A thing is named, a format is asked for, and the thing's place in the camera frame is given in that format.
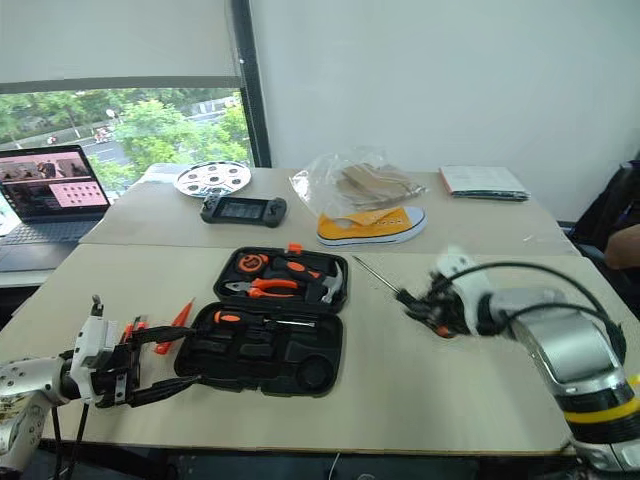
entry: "round tray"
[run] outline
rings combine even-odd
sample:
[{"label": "round tray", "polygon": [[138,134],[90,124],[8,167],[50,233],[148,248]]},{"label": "round tray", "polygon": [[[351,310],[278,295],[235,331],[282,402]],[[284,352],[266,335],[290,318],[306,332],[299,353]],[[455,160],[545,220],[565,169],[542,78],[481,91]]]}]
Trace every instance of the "round tray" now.
[{"label": "round tray", "polygon": [[204,198],[210,194],[229,195],[251,180],[251,170],[237,162],[207,162],[185,170],[173,185],[185,195]]}]

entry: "paper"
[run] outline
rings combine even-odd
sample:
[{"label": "paper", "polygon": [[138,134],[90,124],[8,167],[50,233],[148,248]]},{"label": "paper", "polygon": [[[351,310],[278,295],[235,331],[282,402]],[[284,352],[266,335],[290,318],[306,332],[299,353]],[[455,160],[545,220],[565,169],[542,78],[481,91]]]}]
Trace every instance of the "paper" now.
[{"label": "paper", "polygon": [[525,200],[529,192],[505,167],[441,167],[449,193],[455,196]]}]

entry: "person's hand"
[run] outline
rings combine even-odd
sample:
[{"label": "person's hand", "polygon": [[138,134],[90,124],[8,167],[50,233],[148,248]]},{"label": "person's hand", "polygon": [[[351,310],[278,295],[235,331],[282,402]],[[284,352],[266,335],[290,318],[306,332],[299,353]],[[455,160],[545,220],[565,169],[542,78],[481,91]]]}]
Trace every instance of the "person's hand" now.
[{"label": "person's hand", "polygon": [[640,224],[609,237],[604,261],[613,270],[640,267]]}]

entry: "open tool case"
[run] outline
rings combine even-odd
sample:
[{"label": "open tool case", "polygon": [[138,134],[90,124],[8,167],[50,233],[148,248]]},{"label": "open tool case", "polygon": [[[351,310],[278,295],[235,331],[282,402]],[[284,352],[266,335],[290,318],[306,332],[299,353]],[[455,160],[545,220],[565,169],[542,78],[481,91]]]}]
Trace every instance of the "open tool case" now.
[{"label": "open tool case", "polygon": [[[327,284],[334,293],[323,301]],[[197,314],[191,327],[198,334],[182,344],[176,373],[202,374],[201,383],[233,391],[327,393],[340,365],[336,313],[347,300],[347,284],[348,264],[336,255],[292,246],[236,250],[213,288],[221,302]]]}]

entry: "plastic bag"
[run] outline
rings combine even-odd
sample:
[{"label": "plastic bag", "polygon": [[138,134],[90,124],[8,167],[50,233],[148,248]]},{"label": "plastic bag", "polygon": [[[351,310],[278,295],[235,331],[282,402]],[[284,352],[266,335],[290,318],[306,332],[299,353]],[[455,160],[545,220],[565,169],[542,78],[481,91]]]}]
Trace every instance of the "plastic bag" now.
[{"label": "plastic bag", "polygon": [[321,155],[289,180],[316,216],[330,218],[390,208],[427,190],[370,147]]}]

